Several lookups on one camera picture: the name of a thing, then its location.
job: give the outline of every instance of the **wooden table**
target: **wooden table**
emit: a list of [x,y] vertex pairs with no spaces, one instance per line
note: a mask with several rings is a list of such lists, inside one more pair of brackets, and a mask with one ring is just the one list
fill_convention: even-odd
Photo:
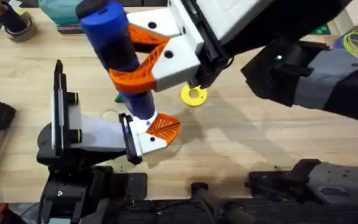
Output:
[[[56,59],[64,64],[69,90],[80,93],[84,114],[117,120],[117,113],[126,111],[114,102],[117,91],[86,37],[60,35],[40,9],[30,13],[40,29],[35,38],[16,44],[0,33],[0,101],[17,109],[1,146],[0,202],[36,202],[47,180],[47,167],[35,159],[36,141],[50,122]],[[307,39],[331,44],[335,37]],[[303,158],[358,166],[358,121],[287,108],[251,92],[240,69],[258,51],[238,55],[208,89],[203,106],[186,106],[181,86],[154,94],[158,110],[182,122],[179,137],[137,167],[125,157],[105,164],[119,172],[146,172],[149,198],[188,197],[196,181],[209,183],[218,195],[244,197],[249,194],[244,187],[248,172],[289,169]]]

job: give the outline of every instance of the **tape roll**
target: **tape roll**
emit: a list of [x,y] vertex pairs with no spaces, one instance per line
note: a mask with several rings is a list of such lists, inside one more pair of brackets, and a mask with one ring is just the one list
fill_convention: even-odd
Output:
[[[193,98],[190,96],[190,91],[197,91],[198,97]],[[202,90],[199,86],[196,88],[190,88],[188,85],[185,85],[181,89],[181,99],[189,106],[200,106],[205,103],[208,97],[206,89]]]
[[28,17],[21,16],[21,19],[25,22],[26,28],[20,32],[12,32],[5,27],[5,32],[13,42],[23,42],[31,39],[37,33],[37,26]]

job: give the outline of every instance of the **robotic arm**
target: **robotic arm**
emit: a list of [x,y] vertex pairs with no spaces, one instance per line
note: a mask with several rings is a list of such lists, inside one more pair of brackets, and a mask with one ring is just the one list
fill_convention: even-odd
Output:
[[[50,171],[42,219],[100,223],[95,216],[103,219],[109,199],[144,199],[146,174],[95,165],[123,155],[138,164],[168,146],[180,122],[156,111],[151,91],[184,82],[207,88],[237,54],[257,47],[267,45],[242,69],[257,96],[358,119],[358,58],[299,41],[350,1],[169,0],[165,9],[131,14],[116,2],[83,1],[76,8],[83,30],[133,116],[111,123],[82,115],[57,62],[52,122],[38,139],[37,160]],[[140,64],[135,52],[149,56]]]
[[[235,55],[264,45],[268,47],[242,70],[259,97],[358,119],[339,101],[325,107],[336,83],[358,70],[358,59],[322,44],[298,41],[334,19],[349,2],[169,0],[165,9],[126,14],[119,3],[85,0],[76,13],[134,115],[129,126],[140,157],[169,145],[180,128],[175,118],[155,110],[152,90],[184,82],[207,88]],[[140,65],[135,52],[149,56]]]

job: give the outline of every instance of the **white plastic part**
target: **white plastic part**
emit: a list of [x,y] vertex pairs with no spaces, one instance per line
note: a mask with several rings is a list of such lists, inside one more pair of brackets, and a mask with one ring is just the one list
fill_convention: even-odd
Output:
[[133,117],[133,120],[129,123],[137,156],[167,147],[166,140],[146,133],[150,125],[157,118],[157,115],[158,113],[155,112],[148,120]]
[[145,133],[150,125],[154,122],[154,120],[157,118],[157,111],[154,111],[154,115],[147,120],[139,119],[138,117],[133,117],[133,120],[131,121],[133,127],[131,127],[131,131],[133,133],[142,134]]
[[[196,75],[200,61],[187,40],[183,35],[170,39],[153,66],[156,92],[187,82]],[[173,57],[167,58],[167,52],[171,52]]]
[[204,44],[204,40],[181,3],[181,0],[169,0],[168,7],[179,31],[187,38],[192,51],[198,54]]
[[72,144],[72,147],[87,151],[92,151],[92,149],[100,151],[102,148],[109,150],[126,148],[120,122],[110,122],[82,115],[81,126],[82,142]]
[[[127,14],[127,17],[131,24],[137,25],[155,34],[159,34],[165,37],[174,37],[180,35],[180,31],[168,8],[133,12]],[[151,22],[155,23],[156,28],[152,29],[149,27]]]
[[226,44],[235,38],[246,25],[255,19],[273,1],[197,0],[197,4],[218,40],[220,40],[221,44]]
[[151,134],[138,135],[142,154],[150,153],[159,149],[167,147],[167,142],[164,139],[157,138]]

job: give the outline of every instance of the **black cable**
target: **black cable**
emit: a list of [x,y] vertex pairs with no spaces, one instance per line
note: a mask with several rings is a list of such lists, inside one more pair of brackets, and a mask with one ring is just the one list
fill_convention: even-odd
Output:
[[20,217],[22,218],[23,215],[25,215],[27,212],[29,212],[29,210],[30,210],[31,208],[34,208],[34,207],[35,207],[36,205],[38,205],[38,204],[39,204],[39,202],[37,202],[37,203],[31,205],[26,211],[24,211],[24,212],[22,213],[22,215],[20,215]]
[[157,208],[154,206],[154,203],[152,201],[153,208],[148,208],[148,209],[128,209],[128,208],[126,208],[126,211],[127,212],[159,212],[159,211],[162,211],[162,210],[165,210],[168,208],[172,208],[172,207],[176,207],[176,206],[180,206],[180,205],[186,205],[186,204],[193,205],[194,202],[192,202],[191,200],[185,200],[185,201],[171,203],[168,205],[164,205],[160,208]]
[[153,208],[146,208],[146,209],[128,209],[127,207],[125,207],[125,204],[122,204],[122,205],[114,204],[115,206],[120,208],[120,210],[116,214],[116,221],[114,222],[114,224],[118,224],[118,219],[119,219],[119,216],[120,216],[122,211],[134,212],[134,213],[135,212],[158,213],[158,212],[161,212],[161,211],[166,210],[168,208],[177,207],[177,206],[180,206],[180,205],[192,205],[195,208],[205,212],[205,210],[203,208],[198,206],[198,204],[196,202],[192,201],[192,200],[185,200],[185,201],[181,201],[181,202],[175,202],[175,203],[171,203],[171,204],[168,204],[168,205],[164,205],[164,206],[159,207],[159,208],[155,207],[153,201],[151,201],[151,202],[152,202]]

